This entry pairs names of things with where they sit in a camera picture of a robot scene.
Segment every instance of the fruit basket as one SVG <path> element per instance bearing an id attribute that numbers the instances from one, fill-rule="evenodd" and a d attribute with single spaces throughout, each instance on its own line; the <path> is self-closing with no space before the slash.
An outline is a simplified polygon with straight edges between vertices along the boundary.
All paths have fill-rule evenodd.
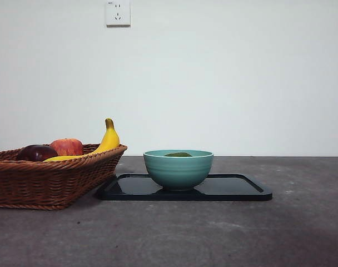
<path id="1" fill-rule="evenodd" d="M 98 146 L 83 145 L 84 154 Z M 61 210 L 113 175 L 127 146 L 50 162 L 17 161 L 21 149 L 0 152 L 0 207 Z"/>

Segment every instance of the teal bowl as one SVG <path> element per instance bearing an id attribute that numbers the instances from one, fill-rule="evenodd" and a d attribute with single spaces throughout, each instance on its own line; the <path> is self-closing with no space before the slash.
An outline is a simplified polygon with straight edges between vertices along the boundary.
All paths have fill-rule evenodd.
<path id="1" fill-rule="evenodd" d="M 192 157 L 168 157 L 186 152 Z M 154 182 L 166 190 L 186 191 L 199 185 L 211 170 L 213 153 L 200 150 L 155 150 L 143 153 L 146 169 Z"/>

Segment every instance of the outlet faceplate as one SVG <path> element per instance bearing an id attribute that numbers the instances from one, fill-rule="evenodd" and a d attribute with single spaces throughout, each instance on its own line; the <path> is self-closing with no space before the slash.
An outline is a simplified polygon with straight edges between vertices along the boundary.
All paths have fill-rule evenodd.
<path id="1" fill-rule="evenodd" d="M 130 26 L 131 2 L 130 0 L 108 0 L 106 2 L 106 26 Z"/>

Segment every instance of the red apple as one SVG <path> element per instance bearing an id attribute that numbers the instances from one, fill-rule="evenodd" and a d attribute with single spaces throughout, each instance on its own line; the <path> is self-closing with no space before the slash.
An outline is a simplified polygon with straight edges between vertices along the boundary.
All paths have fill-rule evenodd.
<path id="1" fill-rule="evenodd" d="M 30 145 L 24 147 L 18 153 L 16 160 L 43 161 L 56 156 L 58 156 L 58 153 L 49 146 Z"/>
<path id="2" fill-rule="evenodd" d="M 75 138 L 57 139 L 50 145 L 59 156 L 84 155 L 82 142 Z"/>

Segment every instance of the concrete floor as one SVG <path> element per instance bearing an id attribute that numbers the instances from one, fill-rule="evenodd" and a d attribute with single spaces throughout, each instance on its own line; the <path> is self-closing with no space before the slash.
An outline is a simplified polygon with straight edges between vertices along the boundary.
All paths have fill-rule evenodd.
<path id="1" fill-rule="evenodd" d="M 117 173 L 145 173 L 122 157 Z M 215 157 L 273 190 L 265 202 L 101 201 L 0 209 L 0 267 L 338 266 L 338 157 Z"/>

